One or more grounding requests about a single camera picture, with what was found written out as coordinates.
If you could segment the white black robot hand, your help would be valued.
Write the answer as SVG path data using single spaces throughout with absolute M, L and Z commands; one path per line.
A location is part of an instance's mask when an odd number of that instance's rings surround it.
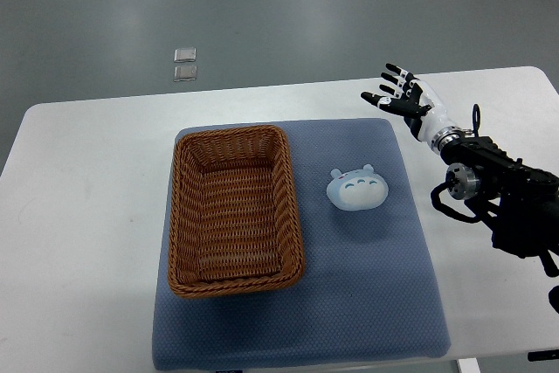
M 399 66 L 388 63 L 385 81 L 379 86 L 383 95 L 362 92 L 361 98 L 381 111 L 404 118 L 411 135 L 438 151 L 438 144 L 447 135 L 459 132 L 448 117 L 447 109 L 432 87 Z

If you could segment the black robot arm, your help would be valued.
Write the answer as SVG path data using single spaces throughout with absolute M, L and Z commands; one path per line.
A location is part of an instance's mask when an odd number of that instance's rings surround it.
M 558 276 L 558 176 L 525 165 L 488 136 L 446 129 L 431 141 L 448 165 L 431 191 L 431 204 L 449 218 L 482 223 L 493 248 L 520 259 L 538 258 L 550 278 Z

